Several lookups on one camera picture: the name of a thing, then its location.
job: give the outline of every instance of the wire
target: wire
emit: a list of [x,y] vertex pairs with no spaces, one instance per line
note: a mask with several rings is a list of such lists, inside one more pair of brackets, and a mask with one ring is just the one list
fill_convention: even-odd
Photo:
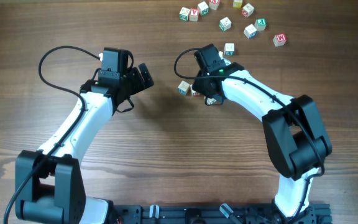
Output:
[[72,90],[69,90],[69,89],[66,89],[66,88],[63,88],[63,87],[60,87],[60,86],[56,86],[54,84],[51,84],[49,83],[48,81],[46,81],[43,76],[42,76],[42,73],[41,73],[41,67],[42,67],[42,63],[44,62],[45,58],[52,52],[56,51],[56,50],[59,50],[59,49],[75,49],[75,50],[79,50],[79,51],[82,51],[98,60],[100,60],[100,58],[86,50],[83,50],[81,48],[78,48],[78,47],[72,47],[72,46],[60,46],[60,47],[55,47],[54,49],[52,50],[49,50],[40,60],[40,63],[38,65],[38,74],[41,78],[41,80],[47,84],[48,86],[50,87],[53,87],[53,88],[56,88],[58,90],[62,90],[62,91],[65,91],[65,92],[68,92],[68,93],[71,93],[75,96],[77,96],[80,101],[81,101],[81,111],[79,113],[79,115],[77,116],[77,118],[75,119],[75,121],[73,122],[73,124],[67,129],[66,133],[60,138],[60,140],[58,142],[56,142],[56,144],[54,145],[54,147],[48,152],[48,154],[46,154],[44,156],[44,158],[27,174],[27,176],[25,177],[25,179],[23,180],[23,182],[20,184],[20,186],[17,188],[17,190],[15,191],[15,193],[13,194],[11,200],[9,201],[7,207],[6,207],[6,211],[5,211],[5,215],[4,215],[4,224],[7,224],[8,223],[8,219],[9,219],[9,213],[11,212],[11,209],[12,209],[12,206],[13,206],[13,203],[16,201],[17,197],[19,196],[20,192],[23,190],[24,186],[28,183],[28,181],[31,179],[31,177],[33,177],[36,173],[39,172],[39,170],[41,169],[41,167],[48,161],[48,158],[59,148],[62,146],[62,143],[64,142],[64,140],[67,138],[67,136],[71,133],[71,131],[75,128],[75,126],[78,124],[78,122],[80,121],[82,115],[84,114],[85,112],[85,105],[86,105],[86,102],[84,100],[84,98],[72,91]]
[[92,76],[92,80],[94,80],[96,78],[96,74],[98,74],[98,72],[101,70],[102,68],[97,68],[95,71],[94,71],[94,74]]
[[306,131],[305,127],[302,125],[302,123],[299,121],[299,119],[295,116],[295,114],[292,113],[292,111],[290,111],[288,109],[288,107],[282,102],[280,101],[275,95],[269,93],[267,90],[263,89],[262,87],[256,85],[255,83],[253,82],[250,82],[248,81],[248,79],[246,78],[240,78],[240,77],[235,77],[235,76],[223,76],[223,75],[218,75],[218,76],[205,76],[205,77],[186,77],[184,75],[180,75],[178,72],[177,72],[177,63],[179,61],[179,59],[185,55],[186,53],[188,52],[191,52],[193,50],[199,50],[200,48],[192,48],[192,49],[188,49],[188,50],[185,50],[184,52],[182,52],[178,57],[177,59],[175,60],[175,63],[173,64],[173,71],[175,72],[175,74],[177,76],[179,76],[180,78],[185,78],[185,79],[190,79],[190,80],[200,80],[200,79],[209,79],[209,78],[222,78],[222,79],[227,79],[227,78],[231,78],[231,79],[235,79],[235,80],[240,80],[240,81],[243,81],[244,83],[248,83],[250,85],[252,85],[253,87],[257,88],[258,90],[260,90],[261,92],[265,93],[268,97],[270,97],[273,101],[276,101],[279,105],[281,105],[283,107],[283,109],[285,110],[285,112],[287,112],[292,120],[294,121],[294,123],[299,126],[299,128],[302,130],[303,134],[305,135],[306,139],[308,140],[311,148],[313,149],[313,152],[314,152],[314,155],[316,156],[317,158],[317,161],[318,161],[318,164],[319,166],[321,167],[321,172],[318,173],[318,174],[312,174],[310,176],[308,176],[305,181],[306,181],[306,184],[305,184],[305,187],[303,189],[303,193],[302,193],[302,198],[301,198],[301,201],[300,201],[300,204],[298,206],[298,208],[296,209],[294,215],[292,217],[290,217],[289,219],[289,223],[293,223],[297,218],[298,218],[298,215],[300,213],[300,210],[302,209],[302,206],[303,204],[305,203],[305,200],[306,200],[306,195],[308,193],[308,187],[310,185],[310,180],[314,177],[321,177],[322,175],[324,175],[325,173],[325,167],[324,167],[324,164],[323,164],[323,161],[321,160],[321,157],[320,155],[318,154],[318,150],[317,150],[317,147],[315,146],[313,140],[311,139],[310,135],[308,134],[308,132]]

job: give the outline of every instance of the wooden table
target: wooden table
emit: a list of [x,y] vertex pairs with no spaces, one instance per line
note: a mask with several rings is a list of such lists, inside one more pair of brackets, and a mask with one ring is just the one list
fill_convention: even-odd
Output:
[[[114,115],[95,137],[81,166],[88,195],[140,205],[270,202],[278,172],[261,123],[233,102],[208,107],[202,97],[177,91],[173,63],[180,52],[210,43],[223,50],[226,42],[236,45],[230,59],[262,83],[315,100],[333,153],[310,199],[330,203],[335,223],[358,223],[358,1],[251,1],[255,12],[246,19],[222,0],[198,22],[179,20],[181,7],[196,7],[195,0],[0,2],[7,3],[0,4],[0,223],[14,191],[15,158],[45,142],[76,102],[38,77],[41,56],[59,45],[95,54],[103,47],[128,49],[155,81],[132,97],[133,111]],[[232,27],[222,32],[218,24],[226,16]],[[244,27],[259,17],[268,26],[249,40]],[[288,42],[274,47],[282,32]],[[78,91],[99,65],[61,50],[43,72]],[[187,55],[178,69],[194,76],[198,66]],[[19,223],[14,212],[11,223]]]

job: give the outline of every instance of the toy block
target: toy block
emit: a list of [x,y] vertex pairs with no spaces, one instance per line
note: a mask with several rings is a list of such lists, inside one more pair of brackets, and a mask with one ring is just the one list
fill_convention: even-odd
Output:
[[205,16],[208,13],[209,7],[205,2],[201,2],[198,4],[197,9],[202,16]]
[[187,21],[189,19],[190,9],[183,7],[179,13],[180,19]]
[[225,55],[234,55],[234,44],[226,43],[224,45],[224,54]]
[[214,98],[207,98],[206,99],[206,104],[207,105],[212,105],[212,104],[214,104],[216,102],[216,100],[214,99]]
[[242,8],[241,13],[242,13],[243,16],[248,18],[253,12],[254,12],[254,7],[251,6],[251,4],[248,3]]
[[190,9],[190,21],[197,22],[198,20],[198,9]]
[[221,28],[222,31],[226,31],[231,27],[231,21],[228,17],[224,18],[221,20],[221,22],[219,23],[219,27]]
[[266,20],[264,18],[257,19],[254,26],[257,31],[264,30],[266,28]]
[[180,85],[178,86],[179,93],[181,93],[181,94],[183,94],[185,96],[187,94],[187,91],[189,91],[189,89],[190,89],[190,84],[185,82],[185,81],[182,81],[180,83]]
[[200,94],[193,90],[193,85],[190,85],[191,96],[199,96]]
[[248,39],[253,38],[256,35],[256,28],[254,27],[254,25],[249,25],[246,27],[246,29],[244,30],[244,34],[248,37]]
[[219,57],[220,57],[222,60],[224,60],[224,63],[225,63],[226,65],[230,65],[230,64],[231,64],[231,62],[230,62],[228,59],[226,59],[226,58],[223,57],[223,52],[219,52]]
[[221,0],[209,0],[209,7],[213,10],[217,10]]
[[287,41],[287,37],[285,36],[285,34],[277,34],[274,36],[273,39],[274,46],[276,47],[283,46],[286,41]]
[[242,0],[233,0],[233,7],[240,9],[242,6]]

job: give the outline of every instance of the black cable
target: black cable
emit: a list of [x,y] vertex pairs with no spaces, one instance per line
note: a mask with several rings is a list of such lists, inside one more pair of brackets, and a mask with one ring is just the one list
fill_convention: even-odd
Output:
[[270,97],[273,101],[276,101],[279,105],[281,105],[283,107],[283,109],[285,110],[285,112],[287,112],[292,120],[294,121],[294,123],[299,126],[299,128],[302,130],[303,134],[305,135],[306,139],[308,140],[311,148],[313,149],[313,152],[314,152],[314,155],[316,156],[317,160],[318,160],[318,164],[319,166],[321,167],[321,172],[318,173],[318,174],[312,174],[310,176],[308,176],[305,181],[306,181],[306,185],[305,185],[305,188],[303,189],[303,194],[302,194],[302,198],[301,198],[301,201],[300,201],[300,204],[298,206],[298,208],[296,209],[294,215],[289,219],[289,223],[293,223],[297,218],[298,218],[298,215],[300,213],[300,210],[302,209],[302,206],[303,204],[305,203],[305,200],[306,200],[306,195],[308,193],[308,187],[310,185],[310,180],[314,177],[321,177],[322,175],[324,175],[325,173],[325,167],[324,167],[324,164],[323,164],[323,161],[321,160],[320,158],[320,155],[318,154],[318,151],[317,151],[317,147],[315,146],[313,140],[311,139],[310,135],[307,133],[305,127],[301,124],[301,122],[299,121],[299,119],[295,116],[295,114],[293,114],[288,108],[287,106],[281,102],[275,95],[272,95],[271,93],[269,93],[267,90],[263,89],[262,87],[256,85],[255,83],[253,82],[250,82],[248,81],[248,79],[246,78],[240,78],[240,77],[234,77],[234,76],[223,76],[223,75],[218,75],[218,76],[205,76],[205,77],[186,77],[184,75],[180,75],[178,72],[177,72],[177,63],[179,61],[179,59],[185,55],[186,53],[188,52],[191,52],[193,50],[199,50],[200,48],[192,48],[192,49],[188,49],[188,50],[185,50],[184,52],[182,52],[178,58],[175,60],[175,63],[173,64],[173,71],[175,72],[175,74],[177,76],[179,76],[180,78],[185,78],[185,79],[190,79],[190,80],[200,80],[200,79],[207,79],[207,78],[221,78],[221,79],[227,79],[227,78],[231,78],[231,79],[235,79],[235,80],[240,80],[240,81],[243,81],[244,83],[248,83],[250,85],[252,85],[253,87],[257,88],[258,90],[260,90],[261,92],[265,93],[268,97]]
[[41,80],[47,84],[48,86],[51,86],[53,88],[56,88],[58,90],[62,90],[62,91],[65,91],[65,92],[68,92],[68,93],[71,93],[75,96],[77,96],[80,100],[81,100],[81,103],[82,103],[82,106],[81,106],[81,111],[79,113],[79,115],[77,116],[77,118],[75,119],[75,121],[73,122],[73,124],[67,129],[66,133],[60,138],[60,140],[58,142],[56,142],[56,144],[54,145],[54,147],[52,148],[51,151],[48,152],[48,154],[46,154],[44,156],[44,158],[27,174],[27,176],[25,177],[25,179],[23,180],[23,182],[20,184],[20,186],[17,188],[17,190],[15,191],[15,193],[13,194],[11,200],[9,201],[7,207],[6,207],[6,211],[5,211],[5,215],[4,215],[4,224],[7,224],[7,221],[8,221],[8,218],[9,218],[9,213],[11,212],[11,209],[12,209],[12,206],[13,206],[13,203],[16,201],[17,197],[19,196],[20,192],[22,191],[22,189],[24,188],[24,186],[26,185],[26,183],[28,183],[28,181],[31,179],[31,177],[38,173],[39,170],[41,169],[41,167],[47,162],[48,158],[59,148],[61,147],[62,143],[64,142],[64,140],[67,138],[67,136],[71,133],[71,131],[75,128],[75,126],[78,124],[78,122],[80,121],[82,115],[84,114],[86,108],[85,108],[85,105],[86,105],[86,102],[84,100],[84,98],[72,91],[72,90],[69,90],[69,89],[66,89],[66,88],[63,88],[63,87],[60,87],[60,86],[56,86],[54,84],[51,84],[49,83],[48,81],[46,81],[43,76],[42,76],[42,73],[41,73],[41,67],[42,67],[42,62],[44,62],[45,58],[52,52],[56,51],[56,50],[59,50],[59,49],[75,49],[75,50],[79,50],[79,51],[82,51],[98,60],[100,60],[100,58],[86,50],[83,50],[81,48],[78,48],[78,47],[72,47],[72,46],[60,46],[60,47],[55,47],[54,49],[52,50],[49,50],[42,58],[41,58],[41,61],[38,65],[38,74],[41,78]]
[[92,76],[92,80],[94,80],[96,78],[96,74],[98,74],[98,72],[101,70],[102,68],[97,68],[95,71],[94,71],[94,74]]

